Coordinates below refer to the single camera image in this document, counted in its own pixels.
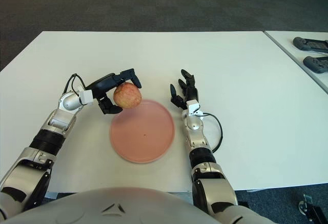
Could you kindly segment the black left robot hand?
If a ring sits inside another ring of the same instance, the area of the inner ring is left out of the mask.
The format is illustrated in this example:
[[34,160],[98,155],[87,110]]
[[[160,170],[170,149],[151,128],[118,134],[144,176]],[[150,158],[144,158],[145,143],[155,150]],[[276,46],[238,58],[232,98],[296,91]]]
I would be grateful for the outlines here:
[[128,69],[119,74],[110,73],[89,84],[85,89],[92,91],[93,98],[98,101],[98,105],[103,114],[118,114],[123,108],[114,105],[107,97],[107,92],[128,80],[131,80],[137,88],[141,88],[141,83],[135,75],[134,69]]

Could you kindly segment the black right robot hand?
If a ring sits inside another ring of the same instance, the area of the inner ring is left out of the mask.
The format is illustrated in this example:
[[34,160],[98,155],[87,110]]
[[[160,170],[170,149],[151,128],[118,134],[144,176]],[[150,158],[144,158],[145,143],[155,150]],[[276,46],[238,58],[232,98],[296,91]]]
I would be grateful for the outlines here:
[[203,112],[200,110],[198,90],[195,87],[194,75],[184,69],[181,69],[181,74],[185,81],[179,79],[178,83],[182,89],[183,97],[177,95],[175,87],[170,84],[171,103],[182,109],[182,118],[189,116],[203,117]]

